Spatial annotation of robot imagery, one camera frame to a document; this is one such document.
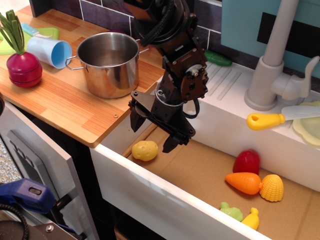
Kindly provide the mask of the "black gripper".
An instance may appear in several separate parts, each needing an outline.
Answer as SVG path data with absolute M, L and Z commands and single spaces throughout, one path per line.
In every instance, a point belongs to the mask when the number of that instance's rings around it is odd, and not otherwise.
M 130 126 L 136 132 L 145 120 L 149 120 L 169 134 L 163 144 L 163 153 L 169 153 L 178 145 L 186 145 L 196 130 L 183 111 L 183 102 L 177 105 L 163 102 L 158 93 L 147 94 L 134 90 L 131 92 Z

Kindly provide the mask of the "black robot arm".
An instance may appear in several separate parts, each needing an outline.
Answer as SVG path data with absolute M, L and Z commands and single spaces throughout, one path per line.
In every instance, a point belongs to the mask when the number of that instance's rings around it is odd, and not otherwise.
M 130 124 L 136 132 L 149 120 L 169 136 L 163 152 L 187 145 L 196 131 L 189 123 L 197 117 L 199 99 L 208 92 L 207 58 L 194 35 L 198 19 L 184 0 L 126 0 L 136 36 L 143 47 L 162 56 L 165 72 L 154 94 L 131 93 Z

